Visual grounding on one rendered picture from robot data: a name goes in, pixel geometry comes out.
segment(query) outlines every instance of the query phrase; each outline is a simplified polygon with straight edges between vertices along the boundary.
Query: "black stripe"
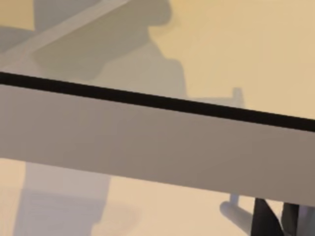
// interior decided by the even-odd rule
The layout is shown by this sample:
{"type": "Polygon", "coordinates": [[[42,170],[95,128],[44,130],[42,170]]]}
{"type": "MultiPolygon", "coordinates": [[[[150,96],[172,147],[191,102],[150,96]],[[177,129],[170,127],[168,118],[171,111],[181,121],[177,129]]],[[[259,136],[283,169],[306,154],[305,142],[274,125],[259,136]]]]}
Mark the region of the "black stripe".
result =
{"type": "Polygon", "coordinates": [[[0,84],[315,132],[315,120],[0,72],[0,84]]]}

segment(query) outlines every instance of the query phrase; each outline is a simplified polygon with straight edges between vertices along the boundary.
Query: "black edge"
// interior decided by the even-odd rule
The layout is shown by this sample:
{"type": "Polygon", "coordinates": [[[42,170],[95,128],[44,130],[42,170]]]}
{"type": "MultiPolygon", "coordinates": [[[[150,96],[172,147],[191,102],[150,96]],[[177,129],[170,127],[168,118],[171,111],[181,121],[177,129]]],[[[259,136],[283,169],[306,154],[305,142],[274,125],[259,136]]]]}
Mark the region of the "black edge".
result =
{"type": "Polygon", "coordinates": [[[0,72],[0,85],[315,132],[315,120],[0,72]]]}

